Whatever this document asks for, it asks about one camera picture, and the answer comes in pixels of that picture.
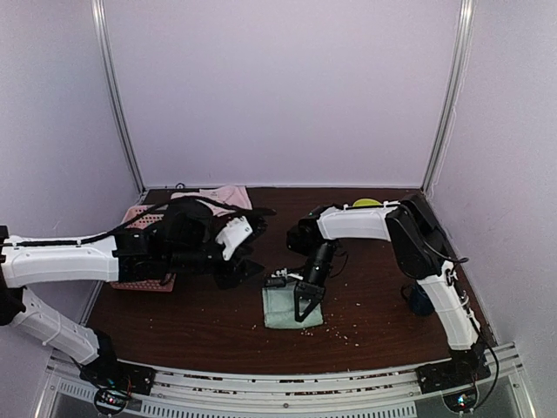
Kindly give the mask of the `pink plastic basket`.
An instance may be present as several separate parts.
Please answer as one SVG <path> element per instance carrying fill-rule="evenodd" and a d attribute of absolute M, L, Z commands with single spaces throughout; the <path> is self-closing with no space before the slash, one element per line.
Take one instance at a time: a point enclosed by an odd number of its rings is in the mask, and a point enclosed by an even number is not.
<path fill-rule="evenodd" d="M 160 269 L 147 265 L 151 261 L 149 249 L 150 238 L 155 232 L 153 225 L 164 217 L 161 209 L 146 213 L 149 208 L 147 205 L 131 206 L 122 219 L 126 230 L 117 233 L 116 242 L 117 255 L 123 258 L 119 261 L 119 281 L 110 282 L 113 289 L 156 293 L 173 290 L 175 273 L 163 275 Z"/>

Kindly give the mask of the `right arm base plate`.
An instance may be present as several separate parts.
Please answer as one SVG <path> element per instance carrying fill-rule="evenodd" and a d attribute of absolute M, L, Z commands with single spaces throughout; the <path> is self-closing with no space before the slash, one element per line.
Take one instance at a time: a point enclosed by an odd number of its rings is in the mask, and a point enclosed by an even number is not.
<path fill-rule="evenodd" d="M 417 367 L 415 373 L 422 394 L 471 386 L 475 381 L 491 376 L 490 367 L 487 365 L 480 365 L 472 370 L 468 365 L 453 361 L 427 363 Z"/>

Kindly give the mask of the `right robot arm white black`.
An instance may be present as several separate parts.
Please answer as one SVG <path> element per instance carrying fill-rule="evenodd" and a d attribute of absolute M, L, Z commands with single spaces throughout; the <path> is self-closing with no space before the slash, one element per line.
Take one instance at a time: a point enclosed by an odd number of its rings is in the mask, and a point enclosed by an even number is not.
<path fill-rule="evenodd" d="M 445 330 L 451 360 L 446 377 L 466 383 L 487 348 L 466 291 L 458 282 L 460 259 L 449 256 L 446 234 L 419 195 L 372 206 L 319 206 L 292 227 L 287 247 L 306 257 L 293 290 L 294 319 L 302 322 L 325 296 L 332 259 L 342 239 L 376 239 L 392 245 L 399 270 L 425 291 Z"/>

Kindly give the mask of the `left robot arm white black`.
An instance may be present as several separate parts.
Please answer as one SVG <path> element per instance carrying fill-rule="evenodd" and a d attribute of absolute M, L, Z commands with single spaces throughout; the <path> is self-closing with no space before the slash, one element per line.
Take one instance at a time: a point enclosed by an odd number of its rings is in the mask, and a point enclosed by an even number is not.
<path fill-rule="evenodd" d="M 237 287 L 263 266 L 249 244 L 266 229 L 272 209 L 242 208 L 183 196 L 148 207 L 93 236 L 27 239 L 1 228 L 1 323 L 20 327 L 70 356 L 107 387 L 125 377 L 111 337 L 78 325 L 46 305 L 31 284 L 65 281 L 134 283 L 180 274 L 211 275 L 221 289 Z"/>

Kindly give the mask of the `green towel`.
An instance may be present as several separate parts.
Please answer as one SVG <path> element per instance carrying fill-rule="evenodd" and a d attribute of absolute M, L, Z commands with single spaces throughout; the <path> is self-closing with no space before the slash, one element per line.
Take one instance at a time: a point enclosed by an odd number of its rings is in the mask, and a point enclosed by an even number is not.
<path fill-rule="evenodd" d="M 268 329 L 293 330 L 319 327 L 324 324 L 321 307 L 317 306 L 302 322 L 295 320 L 294 287 L 262 289 L 264 324 Z"/>

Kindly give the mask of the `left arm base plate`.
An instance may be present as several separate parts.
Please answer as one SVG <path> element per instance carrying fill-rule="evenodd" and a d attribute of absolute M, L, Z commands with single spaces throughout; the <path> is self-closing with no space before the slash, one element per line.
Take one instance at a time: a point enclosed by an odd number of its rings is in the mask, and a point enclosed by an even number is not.
<path fill-rule="evenodd" d="M 156 371 L 152 367 L 121 361 L 110 372 L 99 372 L 89 365 L 79 366 L 79 370 L 80 378 L 94 387 L 124 394 L 149 395 L 156 377 Z"/>

